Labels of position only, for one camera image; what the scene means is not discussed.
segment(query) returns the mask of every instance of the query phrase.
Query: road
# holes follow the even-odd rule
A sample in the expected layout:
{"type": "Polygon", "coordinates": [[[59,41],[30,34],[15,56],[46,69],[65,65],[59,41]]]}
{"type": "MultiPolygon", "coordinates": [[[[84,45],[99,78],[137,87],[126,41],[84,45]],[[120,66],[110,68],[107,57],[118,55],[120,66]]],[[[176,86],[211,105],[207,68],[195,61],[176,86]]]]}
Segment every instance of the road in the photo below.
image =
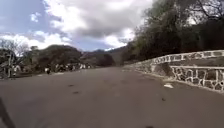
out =
{"type": "Polygon", "coordinates": [[[16,128],[224,127],[224,96],[163,85],[134,71],[104,68],[0,81],[0,96],[16,128]]]}

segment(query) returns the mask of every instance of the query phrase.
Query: white cloud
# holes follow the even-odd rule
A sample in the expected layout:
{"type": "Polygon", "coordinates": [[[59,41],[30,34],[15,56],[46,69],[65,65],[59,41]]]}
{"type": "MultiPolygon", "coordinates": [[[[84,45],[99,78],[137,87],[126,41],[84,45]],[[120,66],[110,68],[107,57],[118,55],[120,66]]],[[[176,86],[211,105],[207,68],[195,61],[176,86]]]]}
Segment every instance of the white cloud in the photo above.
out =
{"type": "Polygon", "coordinates": [[[120,11],[131,6],[133,0],[109,1],[106,8],[113,11],[120,11]]]}
{"type": "Polygon", "coordinates": [[[63,37],[62,40],[65,41],[65,42],[71,42],[71,41],[72,41],[72,40],[69,39],[68,37],[63,37]]]}
{"type": "Polygon", "coordinates": [[[86,29],[87,26],[80,17],[83,13],[74,6],[65,6],[59,1],[44,0],[46,5],[46,13],[59,18],[60,20],[52,20],[51,25],[63,32],[71,32],[78,28],[86,29]]]}
{"type": "Polygon", "coordinates": [[[142,22],[142,11],[153,0],[43,0],[53,28],[69,37],[90,37],[113,46],[124,46],[120,38],[134,38],[132,31],[142,22]]]}
{"type": "Polygon", "coordinates": [[[35,31],[34,36],[46,37],[48,34],[43,31],[35,31]]]}
{"type": "Polygon", "coordinates": [[[119,47],[123,47],[127,45],[126,43],[119,41],[119,39],[115,35],[110,35],[105,37],[104,41],[106,42],[106,44],[110,45],[112,48],[119,48],[119,47]]]}
{"type": "Polygon", "coordinates": [[[30,20],[37,23],[39,21],[38,17],[40,17],[40,16],[41,16],[41,14],[36,12],[36,13],[30,15],[30,20]]]}
{"type": "Polygon", "coordinates": [[[6,39],[6,40],[12,40],[17,43],[25,43],[25,44],[28,44],[29,47],[38,46],[39,49],[47,48],[50,45],[71,45],[68,41],[63,40],[63,38],[66,38],[66,37],[61,37],[58,33],[49,34],[49,33],[44,33],[42,31],[36,31],[34,35],[41,36],[44,38],[44,40],[39,41],[39,40],[31,39],[19,34],[2,35],[0,36],[0,38],[6,39]]]}

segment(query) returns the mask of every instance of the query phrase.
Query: distant tree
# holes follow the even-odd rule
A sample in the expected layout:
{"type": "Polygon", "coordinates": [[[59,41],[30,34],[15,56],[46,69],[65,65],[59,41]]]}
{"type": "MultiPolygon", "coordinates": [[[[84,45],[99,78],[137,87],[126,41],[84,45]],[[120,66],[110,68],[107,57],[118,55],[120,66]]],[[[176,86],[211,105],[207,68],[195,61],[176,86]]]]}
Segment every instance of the distant tree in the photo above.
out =
{"type": "Polygon", "coordinates": [[[80,60],[88,65],[100,67],[107,67],[115,64],[113,57],[103,50],[85,53],[80,60]]]}

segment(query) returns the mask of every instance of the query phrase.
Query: tree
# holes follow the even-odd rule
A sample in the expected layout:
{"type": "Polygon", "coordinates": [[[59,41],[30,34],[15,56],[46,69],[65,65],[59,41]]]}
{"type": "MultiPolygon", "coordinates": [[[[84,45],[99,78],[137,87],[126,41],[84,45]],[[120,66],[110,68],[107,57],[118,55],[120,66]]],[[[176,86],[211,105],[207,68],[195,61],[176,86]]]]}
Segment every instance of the tree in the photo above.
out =
{"type": "Polygon", "coordinates": [[[103,50],[85,53],[80,58],[80,61],[88,65],[100,67],[107,67],[115,64],[113,57],[103,50]]]}
{"type": "Polygon", "coordinates": [[[29,46],[25,43],[19,44],[16,51],[18,56],[21,57],[25,52],[29,51],[29,46]]]}

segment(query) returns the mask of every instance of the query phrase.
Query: person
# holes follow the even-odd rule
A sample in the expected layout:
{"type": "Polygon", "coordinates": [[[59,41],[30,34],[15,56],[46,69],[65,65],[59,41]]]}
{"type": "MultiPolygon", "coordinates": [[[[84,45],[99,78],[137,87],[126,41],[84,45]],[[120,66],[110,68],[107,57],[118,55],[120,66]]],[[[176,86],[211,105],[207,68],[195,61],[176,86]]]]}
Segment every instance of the person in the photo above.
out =
{"type": "Polygon", "coordinates": [[[45,68],[45,72],[50,75],[51,73],[51,69],[50,69],[50,65],[47,65],[47,67],[45,68]]]}

